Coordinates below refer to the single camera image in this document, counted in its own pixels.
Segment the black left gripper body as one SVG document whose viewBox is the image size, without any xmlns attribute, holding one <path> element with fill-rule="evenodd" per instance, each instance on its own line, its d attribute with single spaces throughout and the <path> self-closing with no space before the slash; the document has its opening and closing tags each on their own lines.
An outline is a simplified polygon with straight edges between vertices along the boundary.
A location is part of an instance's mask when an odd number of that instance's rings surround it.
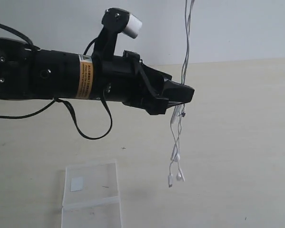
<svg viewBox="0 0 285 228">
<path fill-rule="evenodd" d="M 171 75 L 140 63 L 138 54 L 130 51 L 111 60 L 94 54 L 92 60 L 92 100 L 104 95 L 107 101 L 143 109 L 150 115 L 166 113 L 170 99 L 164 94 L 165 82 Z"/>
</svg>

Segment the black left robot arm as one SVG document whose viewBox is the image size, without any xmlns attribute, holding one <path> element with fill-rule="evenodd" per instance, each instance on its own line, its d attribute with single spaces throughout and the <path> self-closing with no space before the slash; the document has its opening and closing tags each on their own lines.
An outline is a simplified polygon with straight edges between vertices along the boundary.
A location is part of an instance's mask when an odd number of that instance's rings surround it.
<svg viewBox="0 0 285 228">
<path fill-rule="evenodd" d="M 0 38 L 0 100 L 104 97 L 158 115 L 191 102 L 193 94 L 192 87 L 141 63 L 134 52 L 104 59 L 99 52 L 86 56 Z"/>
</svg>

